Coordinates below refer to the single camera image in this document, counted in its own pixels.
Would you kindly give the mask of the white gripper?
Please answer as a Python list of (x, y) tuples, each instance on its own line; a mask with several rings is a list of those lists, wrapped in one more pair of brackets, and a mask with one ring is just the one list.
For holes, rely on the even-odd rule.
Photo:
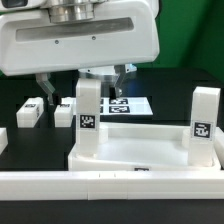
[(119, 98), (127, 63), (159, 54), (159, 13), (160, 0), (0, 0), (0, 71), (37, 73), (53, 105), (48, 72), (116, 65), (109, 95)]

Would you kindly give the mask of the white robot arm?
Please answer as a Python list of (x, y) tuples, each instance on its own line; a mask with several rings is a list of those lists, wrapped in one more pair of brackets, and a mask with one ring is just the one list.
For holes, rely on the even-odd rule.
[(0, 0), (0, 72), (33, 74), (52, 99), (52, 72), (123, 77), (159, 52), (161, 0)]

